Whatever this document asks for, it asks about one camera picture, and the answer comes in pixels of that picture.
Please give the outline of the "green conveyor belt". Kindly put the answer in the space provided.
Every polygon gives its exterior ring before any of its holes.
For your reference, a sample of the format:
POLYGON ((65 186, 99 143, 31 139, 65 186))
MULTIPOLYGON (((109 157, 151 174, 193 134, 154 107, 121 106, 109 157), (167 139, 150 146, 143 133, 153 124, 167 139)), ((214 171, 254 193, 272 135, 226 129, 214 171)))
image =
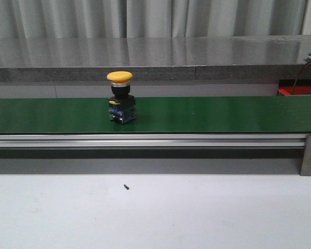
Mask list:
POLYGON ((311 133, 311 96, 152 97, 110 120, 105 98, 0 99, 0 134, 311 133))

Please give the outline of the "white pleated curtain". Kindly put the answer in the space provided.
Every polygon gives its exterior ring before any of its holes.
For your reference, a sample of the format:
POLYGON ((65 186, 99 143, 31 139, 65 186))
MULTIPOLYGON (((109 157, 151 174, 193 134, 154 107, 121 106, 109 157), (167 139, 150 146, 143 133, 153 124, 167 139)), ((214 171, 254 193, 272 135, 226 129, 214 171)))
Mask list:
POLYGON ((0 1, 0 38, 298 35, 307 1, 0 1))

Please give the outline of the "grey stone shelf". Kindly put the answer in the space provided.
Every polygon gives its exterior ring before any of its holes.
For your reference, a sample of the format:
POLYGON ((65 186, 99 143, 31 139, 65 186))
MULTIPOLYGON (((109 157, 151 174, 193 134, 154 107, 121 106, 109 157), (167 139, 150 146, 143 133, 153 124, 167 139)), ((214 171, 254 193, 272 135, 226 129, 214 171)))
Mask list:
POLYGON ((0 81, 311 79, 311 35, 176 38, 3 38, 0 81))

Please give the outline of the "aluminium conveyor side rail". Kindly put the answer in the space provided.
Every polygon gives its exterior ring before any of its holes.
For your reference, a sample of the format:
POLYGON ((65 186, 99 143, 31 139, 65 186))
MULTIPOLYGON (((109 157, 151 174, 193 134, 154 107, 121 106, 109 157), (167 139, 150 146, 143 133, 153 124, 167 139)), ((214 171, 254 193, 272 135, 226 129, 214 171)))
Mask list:
POLYGON ((44 134, 0 135, 0 148, 303 147, 306 134, 44 134))

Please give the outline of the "yellow mushroom push button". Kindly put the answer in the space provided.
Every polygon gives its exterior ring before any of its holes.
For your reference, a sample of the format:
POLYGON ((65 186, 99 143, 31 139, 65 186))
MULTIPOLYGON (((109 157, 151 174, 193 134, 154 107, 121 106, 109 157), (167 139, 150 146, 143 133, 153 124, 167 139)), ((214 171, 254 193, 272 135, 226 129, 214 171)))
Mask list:
POLYGON ((136 118, 135 97, 130 95, 130 79, 133 74, 128 71, 115 71, 107 75, 111 81, 111 90, 114 94, 108 98, 110 120, 125 124, 136 118))

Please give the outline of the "red plastic tray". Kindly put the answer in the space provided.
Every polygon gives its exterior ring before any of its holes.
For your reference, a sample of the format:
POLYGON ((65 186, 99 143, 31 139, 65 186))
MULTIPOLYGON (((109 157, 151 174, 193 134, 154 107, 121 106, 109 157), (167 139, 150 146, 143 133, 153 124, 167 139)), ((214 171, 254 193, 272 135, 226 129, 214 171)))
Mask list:
POLYGON ((280 80, 277 95, 311 95, 311 79, 298 80, 295 86, 294 80, 280 80))

